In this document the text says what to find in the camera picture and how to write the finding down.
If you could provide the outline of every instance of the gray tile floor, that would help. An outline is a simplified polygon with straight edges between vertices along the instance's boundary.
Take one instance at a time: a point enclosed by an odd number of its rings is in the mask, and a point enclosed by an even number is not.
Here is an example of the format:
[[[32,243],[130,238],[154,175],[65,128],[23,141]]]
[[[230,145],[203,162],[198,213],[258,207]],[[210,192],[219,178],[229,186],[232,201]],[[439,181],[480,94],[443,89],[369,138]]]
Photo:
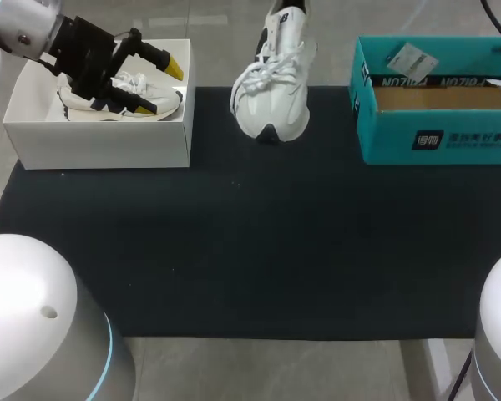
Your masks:
[[[136,362],[137,401],[438,399],[421,342],[127,341]],[[444,343],[456,376],[472,342]],[[473,398],[464,392],[460,401]]]
[[[112,33],[131,26],[146,38],[191,38],[199,85],[231,85],[252,60],[270,0],[63,0]],[[501,20],[501,0],[492,0]],[[479,0],[312,0],[319,54],[311,84],[346,84],[360,34],[496,34]],[[0,74],[0,196],[16,161],[2,119],[24,62],[4,55]],[[430,399],[408,343],[306,343],[131,338],[138,400]],[[446,340],[457,373],[470,341]]]

